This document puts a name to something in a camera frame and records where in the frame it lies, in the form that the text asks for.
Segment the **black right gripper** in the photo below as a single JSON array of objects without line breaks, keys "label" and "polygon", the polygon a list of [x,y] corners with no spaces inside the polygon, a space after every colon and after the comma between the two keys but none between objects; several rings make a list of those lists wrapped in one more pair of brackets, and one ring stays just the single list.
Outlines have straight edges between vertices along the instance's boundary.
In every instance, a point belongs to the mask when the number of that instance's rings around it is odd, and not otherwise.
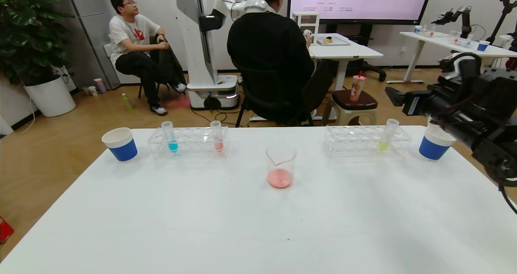
[{"label": "black right gripper", "polygon": [[404,102],[402,112],[406,116],[429,117],[437,115],[450,106],[450,102],[433,91],[401,92],[394,88],[385,88],[391,102]]}]

